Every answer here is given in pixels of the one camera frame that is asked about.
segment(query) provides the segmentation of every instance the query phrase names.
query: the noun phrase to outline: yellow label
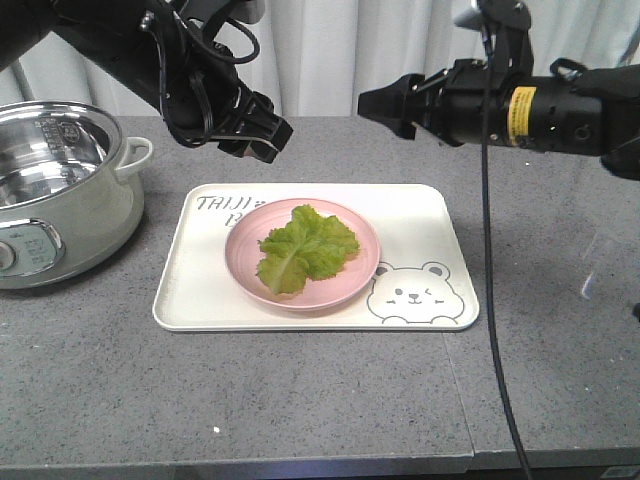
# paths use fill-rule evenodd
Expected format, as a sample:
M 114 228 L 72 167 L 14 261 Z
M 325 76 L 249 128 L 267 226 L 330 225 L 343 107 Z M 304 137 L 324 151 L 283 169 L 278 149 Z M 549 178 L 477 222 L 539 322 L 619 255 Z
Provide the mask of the yellow label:
M 507 117 L 509 141 L 514 147 L 518 145 L 518 137 L 529 136 L 529 114 L 536 87 L 516 87 L 511 95 Z

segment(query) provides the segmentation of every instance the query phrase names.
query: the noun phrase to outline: control panel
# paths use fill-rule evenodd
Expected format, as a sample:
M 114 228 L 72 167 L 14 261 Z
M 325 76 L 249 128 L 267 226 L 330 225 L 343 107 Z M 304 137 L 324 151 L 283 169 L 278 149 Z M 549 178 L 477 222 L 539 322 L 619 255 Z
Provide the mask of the control panel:
M 0 278 L 42 272 L 63 255 L 64 243 L 48 222 L 33 218 L 0 222 Z

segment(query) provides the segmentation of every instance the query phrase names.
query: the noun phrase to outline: black cable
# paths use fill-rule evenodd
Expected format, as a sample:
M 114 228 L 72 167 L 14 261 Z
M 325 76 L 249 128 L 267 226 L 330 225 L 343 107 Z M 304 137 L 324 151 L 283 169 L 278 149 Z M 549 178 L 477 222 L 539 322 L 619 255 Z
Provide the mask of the black cable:
M 208 97 L 206 102 L 202 98 L 203 96 L 203 87 L 202 87 L 202 75 L 198 73 L 194 73 L 190 75 L 189 81 L 192 89 L 195 88 L 194 92 L 196 97 L 199 100 L 199 105 L 202 110 L 203 122 L 204 122 L 204 134 L 201 138 L 187 138 L 178 127 L 173 123 L 171 118 L 171 114 L 169 113 L 169 107 L 167 105 L 167 56 L 164 45 L 164 38 L 162 36 L 162 32 L 157 32 L 156 28 L 158 25 L 156 23 L 153 14 L 150 12 L 147 13 L 145 17 L 145 27 L 144 31 L 151 34 L 153 39 L 156 42 L 156 46 L 158 48 L 158 63 L 159 63 L 159 74 L 158 74 L 158 90 L 159 90 L 159 98 L 158 98 L 158 106 L 160 108 L 160 114 L 164 122 L 167 125 L 167 129 L 169 133 L 174 138 L 176 142 L 180 145 L 188 148 L 196 148 L 200 147 L 207 143 L 213 134 L 213 113 L 211 110 L 211 105 L 209 104 Z
M 193 23 L 183 22 L 177 13 L 174 14 L 174 19 L 177 25 L 180 25 L 182 26 L 182 28 L 185 29 L 185 31 L 189 34 L 189 37 L 191 38 L 191 40 L 195 44 L 197 44 L 198 48 L 201 51 L 206 52 L 206 55 L 212 58 L 215 58 L 217 60 L 220 60 L 221 62 L 238 65 L 242 63 L 249 63 L 250 61 L 255 60 L 255 58 L 258 55 L 260 55 L 260 42 L 258 42 L 258 39 L 256 38 L 256 36 L 251 32 L 251 30 L 249 30 L 247 27 L 245 27 L 244 25 L 242 25 L 240 22 L 238 22 L 233 18 L 227 18 L 225 22 L 231 25 L 232 27 L 236 28 L 237 30 L 239 30 L 242 34 L 244 34 L 244 36 L 249 39 L 253 47 L 253 50 L 251 51 L 251 53 L 248 55 L 245 55 L 244 57 L 234 57 L 233 55 L 225 55 L 218 52 L 215 46 L 212 48 L 208 43 L 205 43 L 205 40 L 202 38 L 202 32 Z
M 500 350 L 498 348 L 498 335 L 496 332 L 495 305 L 493 299 L 493 249 L 491 241 L 491 205 L 489 202 L 489 102 L 491 101 L 491 79 L 493 73 L 493 46 L 491 43 L 490 29 L 485 26 L 482 30 L 482 41 L 485 52 L 487 54 L 487 68 L 485 75 L 485 86 L 482 98 L 482 213 L 484 228 L 484 262 L 485 262 L 485 284 L 487 297 L 487 325 L 489 328 L 489 341 L 491 344 L 491 355 L 493 357 L 493 366 L 498 382 L 498 390 L 500 391 L 500 399 L 502 407 L 509 425 L 509 433 L 516 454 L 520 462 L 520 466 L 528 480 L 533 480 L 533 473 L 529 466 L 527 454 L 522 446 L 522 440 L 518 433 L 516 420 L 511 409 L 511 401 L 507 392 L 507 385 L 502 369 L 502 361 L 500 359 Z

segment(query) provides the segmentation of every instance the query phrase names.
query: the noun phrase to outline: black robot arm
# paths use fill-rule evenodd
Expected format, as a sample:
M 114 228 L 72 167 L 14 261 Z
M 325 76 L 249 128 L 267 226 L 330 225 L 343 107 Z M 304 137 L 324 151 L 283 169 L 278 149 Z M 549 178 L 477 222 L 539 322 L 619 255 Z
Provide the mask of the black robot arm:
M 186 147 L 218 142 L 232 155 L 272 162 L 292 129 L 266 96 L 239 78 L 259 46 L 245 22 L 255 0 L 4 0 L 0 70 L 54 31 L 163 116 Z M 225 22 L 247 34 L 235 58 L 214 41 Z
M 614 175 L 640 180 L 640 66 L 588 70 L 567 59 L 533 77 L 527 7 L 475 2 L 456 24 L 495 37 L 489 143 L 601 157 Z M 430 78 L 409 74 L 360 95 L 358 114 L 398 136 L 422 127 L 451 146 L 481 143 L 486 62 L 456 60 Z

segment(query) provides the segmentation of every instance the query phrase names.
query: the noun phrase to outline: countertop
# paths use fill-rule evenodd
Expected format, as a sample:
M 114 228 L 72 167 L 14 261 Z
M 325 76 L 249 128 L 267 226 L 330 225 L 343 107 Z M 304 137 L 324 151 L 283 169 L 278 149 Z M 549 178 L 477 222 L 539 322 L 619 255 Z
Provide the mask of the countertop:
M 426 132 L 405 141 L 356 117 L 289 120 L 294 136 L 267 165 L 179 147 L 159 118 L 119 119 L 156 148 L 133 237 L 77 277 L 0 291 L 3 479 L 517 465 L 485 317 L 479 146 L 440 146 Z M 638 464 L 640 183 L 595 158 L 492 148 L 490 161 L 498 338 L 531 463 Z M 162 329 L 151 309 L 186 194 L 253 182 L 436 188 L 478 320 L 455 333 Z

